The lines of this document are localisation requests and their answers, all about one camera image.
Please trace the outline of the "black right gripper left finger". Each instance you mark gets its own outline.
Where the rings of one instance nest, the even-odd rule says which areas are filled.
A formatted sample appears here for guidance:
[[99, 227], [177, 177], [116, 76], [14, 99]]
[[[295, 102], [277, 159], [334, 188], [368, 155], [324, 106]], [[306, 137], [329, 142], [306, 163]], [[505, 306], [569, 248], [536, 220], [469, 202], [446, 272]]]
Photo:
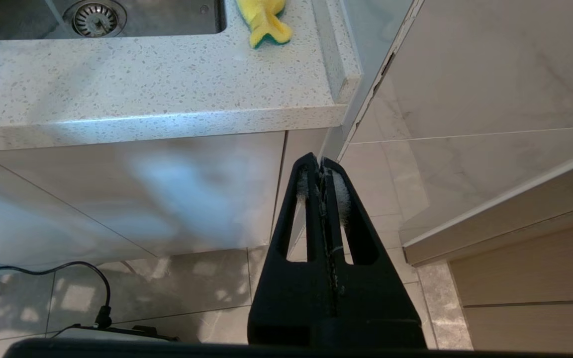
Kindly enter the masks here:
[[[304, 201], [307, 260], [288, 260], [296, 209]], [[323, 233], [320, 166], [312, 153], [295, 161], [248, 317], [252, 345], [311, 344], [312, 328], [332, 315]]]

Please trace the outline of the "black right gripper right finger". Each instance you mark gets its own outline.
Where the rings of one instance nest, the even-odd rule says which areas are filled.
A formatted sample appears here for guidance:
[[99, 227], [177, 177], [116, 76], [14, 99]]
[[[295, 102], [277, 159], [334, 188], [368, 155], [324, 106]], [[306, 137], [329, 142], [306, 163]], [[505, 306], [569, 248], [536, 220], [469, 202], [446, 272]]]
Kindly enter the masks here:
[[425, 349], [422, 321], [345, 170], [321, 161], [331, 316], [321, 340], [341, 348]]

